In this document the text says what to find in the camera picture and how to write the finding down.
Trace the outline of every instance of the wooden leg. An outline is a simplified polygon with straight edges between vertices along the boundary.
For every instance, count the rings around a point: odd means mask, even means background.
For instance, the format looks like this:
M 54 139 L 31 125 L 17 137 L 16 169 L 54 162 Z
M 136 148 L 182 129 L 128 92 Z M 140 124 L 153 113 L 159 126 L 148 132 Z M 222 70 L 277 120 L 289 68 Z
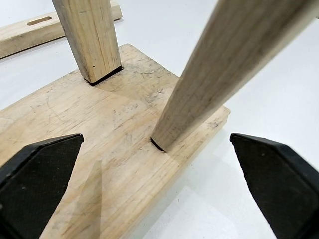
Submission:
M 164 151 L 203 123 L 317 15 L 319 0 L 220 0 L 152 134 Z
M 111 4 L 107 0 L 53 0 L 82 76 L 91 84 L 121 69 Z

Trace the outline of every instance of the mortise hole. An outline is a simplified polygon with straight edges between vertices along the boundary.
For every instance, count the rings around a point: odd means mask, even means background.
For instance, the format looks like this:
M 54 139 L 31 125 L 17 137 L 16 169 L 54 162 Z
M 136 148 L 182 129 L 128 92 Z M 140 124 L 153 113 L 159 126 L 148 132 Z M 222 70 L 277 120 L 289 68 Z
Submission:
M 34 21 L 30 21 L 30 22 L 27 23 L 27 25 L 28 26 L 32 26 L 32 25 L 38 24 L 38 23 L 43 22 L 43 21 L 48 21 L 50 19 L 52 19 L 52 17 L 46 16 L 44 18 L 40 18 L 40 19 L 37 19 L 37 20 L 34 20 Z

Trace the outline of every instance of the white surface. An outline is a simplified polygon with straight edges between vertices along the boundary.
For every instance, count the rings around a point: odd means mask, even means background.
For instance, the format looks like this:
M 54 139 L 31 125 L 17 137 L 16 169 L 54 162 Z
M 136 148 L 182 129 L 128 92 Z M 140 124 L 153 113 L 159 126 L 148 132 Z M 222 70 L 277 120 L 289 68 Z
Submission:
M 180 75 L 216 1 L 119 0 L 119 45 Z M 50 0 L 0 0 L 0 26 L 54 11 Z M 246 186 L 229 136 L 291 146 L 317 170 L 319 20 L 226 106 L 228 123 L 133 232 L 132 239 L 275 238 Z M 77 68 L 65 38 L 0 60 L 0 109 Z

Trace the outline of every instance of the wooden board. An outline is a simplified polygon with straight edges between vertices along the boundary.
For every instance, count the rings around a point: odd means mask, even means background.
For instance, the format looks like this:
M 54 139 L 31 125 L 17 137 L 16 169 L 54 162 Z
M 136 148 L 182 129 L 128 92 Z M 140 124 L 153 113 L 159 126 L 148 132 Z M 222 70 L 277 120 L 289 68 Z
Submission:
M 178 80 L 131 45 L 124 70 L 92 87 L 79 71 L 0 112 L 0 164 L 26 144 L 82 133 L 68 189 L 42 238 L 117 239 L 142 219 L 225 124 L 221 107 L 169 153 L 149 140 Z
M 121 18 L 120 5 L 111 1 L 111 7 L 113 20 Z M 55 11 L 1 27 L 0 59 L 63 36 L 65 34 Z

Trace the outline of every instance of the wooden plank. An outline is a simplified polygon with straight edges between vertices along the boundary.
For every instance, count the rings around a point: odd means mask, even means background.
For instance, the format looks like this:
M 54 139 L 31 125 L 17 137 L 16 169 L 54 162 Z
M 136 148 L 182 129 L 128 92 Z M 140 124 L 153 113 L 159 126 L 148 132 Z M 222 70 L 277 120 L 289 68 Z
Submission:
M 111 1 L 111 6 L 113 20 L 121 18 L 120 5 Z M 1 27 L 0 59 L 63 36 L 65 34 L 55 11 Z
M 111 5 L 105 0 L 52 0 L 79 70 L 97 83 L 121 69 Z
M 72 72 L 0 112 L 0 165 L 24 145 L 82 133 L 68 189 L 42 238 L 120 238 L 221 129 L 221 107 L 169 153 L 151 132 L 178 77 L 130 45 L 124 69 L 95 87 Z
M 299 34 L 318 9 L 319 0 L 220 0 L 152 139 L 168 151 Z

